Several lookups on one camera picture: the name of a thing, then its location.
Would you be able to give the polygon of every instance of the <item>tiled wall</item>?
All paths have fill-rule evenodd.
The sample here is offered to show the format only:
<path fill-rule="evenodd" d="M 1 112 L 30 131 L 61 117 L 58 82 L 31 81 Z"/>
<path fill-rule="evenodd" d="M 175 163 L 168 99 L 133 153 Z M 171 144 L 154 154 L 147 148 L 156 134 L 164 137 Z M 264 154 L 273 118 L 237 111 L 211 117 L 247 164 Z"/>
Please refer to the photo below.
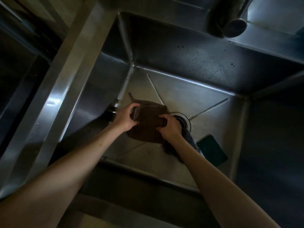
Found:
<path fill-rule="evenodd" d="M 17 11 L 24 10 L 13 0 L 3 0 Z M 19 0 L 64 39 L 84 0 Z"/>

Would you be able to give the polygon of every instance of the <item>drain hole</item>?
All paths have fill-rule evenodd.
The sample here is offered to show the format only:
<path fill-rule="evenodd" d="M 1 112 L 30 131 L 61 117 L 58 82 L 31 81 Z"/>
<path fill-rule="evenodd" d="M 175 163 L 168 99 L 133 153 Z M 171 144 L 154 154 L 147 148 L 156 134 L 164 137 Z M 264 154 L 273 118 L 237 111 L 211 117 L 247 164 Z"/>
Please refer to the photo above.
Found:
<path fill-rule="evenodd" d="M 179 121 L 183 129 L 186 129 L 189 132 L 191 131 L 191 124 L 189 119 L 186 117 L 186 115 L 183 115 L 182 113 L 178 113 L 178 112 L 170 113 L 170 115 L 172 115 Z"/>

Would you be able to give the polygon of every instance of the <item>brown bag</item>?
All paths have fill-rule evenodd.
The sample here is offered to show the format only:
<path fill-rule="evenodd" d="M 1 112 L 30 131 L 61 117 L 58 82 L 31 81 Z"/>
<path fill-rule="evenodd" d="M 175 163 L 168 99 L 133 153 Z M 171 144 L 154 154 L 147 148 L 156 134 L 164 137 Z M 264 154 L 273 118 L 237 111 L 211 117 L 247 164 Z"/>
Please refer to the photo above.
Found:
<path fill-rule="evenodd" d="M 152 101 L 134 99 L 131 93 L 129 93 L 129 96 L 132 102 L 139 103 L 140 106 L 134 107 L 133 116 L 131 116 L 131 118 L 134 121 L 138 121 L 139 124 L 132 127 L 132 129 L 127 132 L 127 135 L 139 141 L 163 143 L 164 139 L 162 135 L 156 131 L 156 128 L 166 126 L 167 120 L 159 118 L 158 116 L 161 114 L 169 114 L 167 106 Z"/>

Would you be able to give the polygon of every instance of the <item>sponge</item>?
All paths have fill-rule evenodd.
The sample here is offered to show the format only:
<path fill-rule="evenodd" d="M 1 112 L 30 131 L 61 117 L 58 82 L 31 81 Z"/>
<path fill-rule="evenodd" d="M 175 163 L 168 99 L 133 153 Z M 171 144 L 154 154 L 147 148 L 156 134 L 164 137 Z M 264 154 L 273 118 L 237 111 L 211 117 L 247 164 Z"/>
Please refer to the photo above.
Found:
<path fill-rule="evenodd" d="M 214 166 L 219 166 L 228 159 L 212 135 L 196 143 L 205 158 Z"/>

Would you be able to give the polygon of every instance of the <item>person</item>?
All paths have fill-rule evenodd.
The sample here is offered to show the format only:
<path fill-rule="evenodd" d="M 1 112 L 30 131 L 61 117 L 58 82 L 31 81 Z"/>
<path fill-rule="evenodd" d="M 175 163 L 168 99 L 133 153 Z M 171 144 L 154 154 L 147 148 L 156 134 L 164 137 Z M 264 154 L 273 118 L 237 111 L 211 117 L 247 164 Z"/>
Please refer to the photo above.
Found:
<path fill-rule="evenodd" d="M 138 122 L 130 118 L 131 103 L 93 140 L 68 153 L 0 204 L 0 227 L 56 227 L 70 202 L 111 143 Z M 201 156 L 181 135 L 170 115 L 157 128 L 176 149 L 222 228 L 279 227 L 249 196 Z"/>

